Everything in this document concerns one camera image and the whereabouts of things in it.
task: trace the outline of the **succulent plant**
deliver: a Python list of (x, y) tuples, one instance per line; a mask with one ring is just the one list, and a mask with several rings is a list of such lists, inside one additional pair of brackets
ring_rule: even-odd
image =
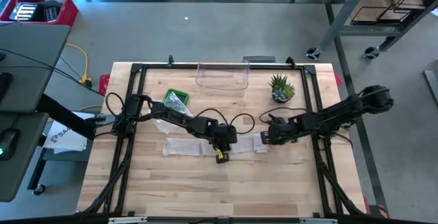
[(281, 77), (281, 75), (273, 75), (269, 85), (273, 90), (283, 89), (286, 86), (287, 76)]
[(291, 84), (286, 84), (284, 91), (286, 99), (291, 99), (295, 95), (295, 88)]
[(279, 89), (279, 90), (274, 90), (274, 92), (272, 93), (274, 95), (274, 98), (276, 100), (284, 100), (286, 99), (286, 92), (283, 89)]
[(282, 77), (279, 74), (273, 75), (269, 85), (272, 88), (272, 96), (276, 100), (288, 100), (295, 95), (295, 88), (293, 85), (287, 83), (287, 76)]

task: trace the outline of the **wooden table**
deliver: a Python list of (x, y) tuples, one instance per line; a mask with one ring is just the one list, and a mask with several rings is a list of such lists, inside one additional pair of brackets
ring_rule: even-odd
[[(126, 95), (131, 64), (114, 63), (107, 93), (117, 92), (122, 97)], [(339, 102), (331, 64), (316, 64), (315, 67), (323, 106)], [(241, 112), (250, 113), (256, 117), (256, 126), (252, 132), (255, 134), (268, 128), (257, 117), (279, 106), (273, 102), (267, 84), (273, 73), (286, 74), (288, 82), (295, 86), (295, 97), (284, 105), (305, 108), (298, 71), (251, 71), (250, 84), (243, 97), (223, 97), (201, 93), (195, 82), (196, 70), (149, 69), (146, 72), (144, 93), (160, 101), (169, 88), (187, 92), (190, 95), (187, 107), (193, 115), (205, 108), (218, 109), (228, 120)], [(119, 112), (119, 100), (109, 100), (111, 109)], [(109, 114), (105, 107), (102, 112)], [(144, 105), (142, 113), (147, 112), (147, 105)], [(287, 118), (300, 112), (280, 110), (273, 114)], [(203, 115), (221, 120), (215, 112)], [(244, 131), (251, 127), (252, 121), (241, 116), (233, 124), (238, 131)], [(110, 127), (102, 127), (97, 133), (108, 130)], [(162, 147), (167, 137), (193, 138), (180, 128), (169, 135), (161, 133), (154, 121), (138, 124), (123, 208), (125, 214), (127, 211), (136, 211), (136, 215), (146, 216), (306, 217), (312, 216), (314, 212), (322, 214), (309, 136), (298, 139), (294, 144), (271, 146), (269, 153), (231, 154), (231, 161), (226, 164), (216, 164), (214, 158), (164, 157)], [(107, 183), (115, 144), (116, 137), (111, 135), (94, 140), (77, 210), (87, 208)], [(336, 137), (332, 139), (331, 149), (339, 184), (357, 207), (365, 211), (350, 144)], [(334, 210), (333, 192), (330, 185), (326, 185), (330, 205)], [(115, 206), (117, 196), (118, 187), (114, 191), (112, 207)]]

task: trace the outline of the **clear plastic container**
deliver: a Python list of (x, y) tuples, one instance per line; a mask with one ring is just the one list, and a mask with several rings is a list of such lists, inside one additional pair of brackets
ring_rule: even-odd
[(204, 94), (243, 97), (248, 88), (249, 62), (199, 62), (196, 83)]

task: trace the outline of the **yellow extension cord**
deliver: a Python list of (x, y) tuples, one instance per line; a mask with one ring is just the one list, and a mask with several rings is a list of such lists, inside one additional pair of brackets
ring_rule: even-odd
[(79, 83), (86, 85), (86, 82), (89, 81), (91, 83), (91, 77), (88, 77), (87, 72), (88, 72), (88, 55), (85, 52), (85, 50), (83, 50), (81, 47), (71, 44), (71, 43), (66, 43), (66, 45), (70, 46), (70, 47), (74, 47), (78, 50), (80, 50), (83, 53), (83, 56), (85, 57), (85, 70), (83, 71), (83, 75), (82, 75), (82, 79), (79, 80)]

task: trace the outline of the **gray floor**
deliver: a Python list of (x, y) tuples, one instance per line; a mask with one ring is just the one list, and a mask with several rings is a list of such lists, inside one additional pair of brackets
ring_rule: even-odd
[[(278, 61), (292, 56), (297, 62), (313, 63), (304, 53), (329, 28), (323, 5), (77, 3), (77, 7), (80, 14), (68, 41), (88, 52), (95, 86), (100, 75), (110, 72), (112, 62), (165, 61), (169, 54), (178, 62), (237, 62), (244, 55), (275, 55)], [(357, 91), (381, 84), (396, 100), (390, 112), (364, 117), (389, 213), (397, 219), (436, 222), (438, 107), (422, 71), (438, 59), (438, 17), (428, 15), (378, 59), (360, 58), (366, 47), (382, 41), (342, 38)], [(66, 48), (63, 57), (82, 73), (80, 52)], [(334, 45), (319, 62), (332, 63), (341, 73)], [(69, 71), (63, 62), (58, 67)], [(339, 92), (346, 97), (343, 86)], [(51, 78), (47, 94), (72, 110), (102, 103), (100, 96), (59, 75)], [(350, 135), (364, 195), (373, 203), (359, 139), (354, 130)], [(73, 213), (84, 171), (84, 164), (49, 162), (42, 176), (49, 187), (39, 197), (25, 190), (31, 173), (27, 172), (17, 198), (0, 203), (0, 219)]]

